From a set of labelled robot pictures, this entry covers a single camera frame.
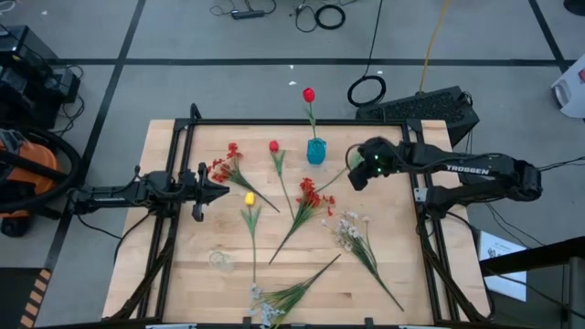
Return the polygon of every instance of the yellow tulip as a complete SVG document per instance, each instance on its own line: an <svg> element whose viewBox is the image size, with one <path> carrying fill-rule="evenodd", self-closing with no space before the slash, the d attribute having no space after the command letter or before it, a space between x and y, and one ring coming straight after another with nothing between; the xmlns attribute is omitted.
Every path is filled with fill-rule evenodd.
<svg viewBox="0 0 585 329"><path fill-rule="evenodd" d="M252 192L248 192L244 197L244 203L246 204L246 206L252 207L254 206L255 199L256 197L254 196L254 194Z"/></svg>

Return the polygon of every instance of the blue vase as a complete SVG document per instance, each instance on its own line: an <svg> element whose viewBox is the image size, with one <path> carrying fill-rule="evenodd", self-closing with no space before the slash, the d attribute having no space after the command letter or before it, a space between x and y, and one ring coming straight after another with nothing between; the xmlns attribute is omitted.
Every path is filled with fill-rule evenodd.
<svg viewBox="0 0 585 329"><path fill-rule="evenodd" d="M321 138L314 138L307 142L307 161L311 165L320 165L325 160L327 142Z"/></svg>

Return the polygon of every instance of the red tulip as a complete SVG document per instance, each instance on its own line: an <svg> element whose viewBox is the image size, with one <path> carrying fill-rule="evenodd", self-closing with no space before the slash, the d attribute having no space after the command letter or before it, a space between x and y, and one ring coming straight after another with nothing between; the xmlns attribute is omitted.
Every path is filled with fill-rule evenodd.
<svg viewBox="0 0 585 329"><path fill-rule="evenodd" d="M271 152L273 153L277 153L278 152L278 142L276 141L272 141L268 144L268 148L271 150Z"/></svg>
<svg viewBox="0 0 585 329"><path fill-rule="evenodd" d="M303 98L306 102L313 102L314 101L314 90L311 88L307 88L303 90Z"/></svg>

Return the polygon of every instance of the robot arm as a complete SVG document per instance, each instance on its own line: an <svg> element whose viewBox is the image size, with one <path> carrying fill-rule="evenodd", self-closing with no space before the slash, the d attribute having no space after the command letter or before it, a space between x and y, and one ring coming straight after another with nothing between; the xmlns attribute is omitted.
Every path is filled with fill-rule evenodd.
<svg viewBox="0 0 585 329"><path fill-rule="evenodd" d="M140 167L134 168L134 177L138 177ZM168 216L176 202L195 201L193 218L203 221L201 208L229 192L229 187L215 184L207 179L207 167L200 163L195 173L186 170L181 175L181 183L165 171L154 171L131 181L126 186L92 187L73 192L71 201L73 212L83 215L105 207L147 207L159 215Z"/></svg>
<svg viewBox="0 0 585 329"><path fill-rule="evenodd" d="M423 203L430 215L443 218L455 204L467 206L476 202L489 202L500 198L515 201L534 201L542 194L540 172L526 161L504 154L457 154L445 152L425 143L394 145L383 137L374 137L357 148L364 161L348 175L357 191L372 177L408 172L432 174L450 171L466 175L479 175L473 183L446 188L433 186L415 189L417 202Z"/></svg>

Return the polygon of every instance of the wooden table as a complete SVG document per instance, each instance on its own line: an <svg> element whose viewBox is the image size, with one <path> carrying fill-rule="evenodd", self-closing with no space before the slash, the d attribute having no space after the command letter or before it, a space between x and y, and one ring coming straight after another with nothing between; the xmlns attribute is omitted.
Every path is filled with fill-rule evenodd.
<svg viewBox="0 0 585 329"><path fill-rule="evenodd" d="M173 124L173 121L150 123L140 163L143 173L165 170ZM264 291L280 290L304 281L337 254L342 254L291 311L286 323L363 324L365 317L372 317L375 324L432 324L420 239L415 233L414 204L406 174L370 179L362 192L354 191L343 175L324 191L336 197L335 215L328 219L331 224L335 224L342 210L374 219L369 230L370 241L380 275L406 312L400 311L353 254L335 245L331 233L321 226L321 218L314 218L301 227L274 263L268 265L292 224L269 154L270 140L278 140L281 148L287 151L283 179L294 200L301 194L299 183L303 177L311 177L318 187L335 176L344 167L349 145L377 135L398 143L402 136L400 129L392 126L319 126L317 133L328 141L327 157L320 167L310 166L305 158L306 141L312 136L308 126L196 126L190 167L197 169L201 161L210 164L215 158L225 157L228 143L237 142L244 153L243 174L280 209L279 214L259 201L262 212L256 231L257 282ZM423 135L425 143L451 150L444 122L423 122ZM446 172L434 174L433 181L436 186L460 184L457 174ZM227 185L231 188L228 195L204 207L206 216L202 223L191 218L189 204L182 207L165 322L241 324L242 317L248 316L252 249L250 233L239 214L244 208L246 191L232 183ZM466 218L463 207L454 207L452 212ZM145 209L130 209L125 229L144 214ZM442 226L453 278L480 313L487 315L489 306L471 232L453 218L444 219ZM143 278L153 227L154 218L147 220L120 248L104 316L115 313ZM215 250L235 260L232 272L210 267L209 255ZM444 289L441 280L437 282L442 317L448 319ZM153 286L148 314L154 314L157 291L158 282ZM252 321L258 323L259 316Z"/></svg>

